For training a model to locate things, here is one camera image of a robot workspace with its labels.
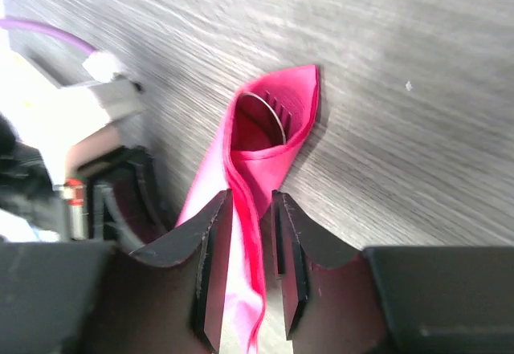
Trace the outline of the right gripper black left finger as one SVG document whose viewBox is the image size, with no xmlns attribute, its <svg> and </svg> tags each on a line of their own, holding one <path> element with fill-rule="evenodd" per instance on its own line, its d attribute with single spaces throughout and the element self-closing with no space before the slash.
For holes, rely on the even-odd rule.
<svg viewBox="0 0 514 354">
<path fill-rule="evenodd" d="M 133 251 L 111 242 L 1 245 L 4 353 L 216 353 L 232 192 Z"/>
</svg>

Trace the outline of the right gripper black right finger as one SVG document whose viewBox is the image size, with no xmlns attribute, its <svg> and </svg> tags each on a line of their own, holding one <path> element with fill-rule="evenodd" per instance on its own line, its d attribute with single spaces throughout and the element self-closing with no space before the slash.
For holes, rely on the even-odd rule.
<svg viewBox="0 0 514 354">
<path fill-rule="evenodd" d="M 284 324 L 296 353 L 510 353 L 510 246 L 358 250 L 272 194 Z"/>
</svg>

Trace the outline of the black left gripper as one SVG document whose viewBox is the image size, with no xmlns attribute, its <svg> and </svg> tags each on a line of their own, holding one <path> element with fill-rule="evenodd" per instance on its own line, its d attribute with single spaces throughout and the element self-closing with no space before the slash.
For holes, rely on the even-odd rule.
<svg viewBox="0 0 514 354">
<path fill-rule="evenodd" d="M 80 166 L 80 179 L 51 181 L 38 149 L 18 140 L 1 117 L 1 210 L 58 240 L 98 239 L 137 250 L 169 232 L 153 157 L 142 146 L 121 146 Z"/>
</svg>

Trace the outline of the pink paper napkin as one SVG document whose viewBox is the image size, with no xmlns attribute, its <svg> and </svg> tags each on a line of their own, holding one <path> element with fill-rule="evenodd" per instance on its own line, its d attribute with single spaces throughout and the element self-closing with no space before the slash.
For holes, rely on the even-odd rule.
<svg viewBox="0 0 514 354">
<path fill-rule="evenodd" d="M 239 109 L 239 96 L 266 91 L 292 114 L 287 142 L 272 146 L 267 136 Z M 233 193 L 233 220 L 224 316 L 244 353 L 258 351 L 259 328 L 266 311 L 266 279 L 259 222 L 271 193 L 283 183 L 316 121 L 320 71 L 312 64 L 268 73 L 243 85 L 231 99 L 218 126 L 177 223 L 195 216 L 219 191 Z"/>
</svg>

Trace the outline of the silver fork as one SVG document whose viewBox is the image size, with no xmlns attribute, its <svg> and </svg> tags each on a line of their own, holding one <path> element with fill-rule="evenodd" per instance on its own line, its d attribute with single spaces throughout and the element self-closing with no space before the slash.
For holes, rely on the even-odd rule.
<svg viewBox="0 0 514 354">
<path fill-rule="evenodd" d="M 272 96 L 269 91 L 266 91 L 264 99 L 275 112 L 275 115 L 278 117 L 278 121 L 281 124 L 284 132 L 288 134 L 292 124 L 291 112 L 276 97 Z"/>
</svg>

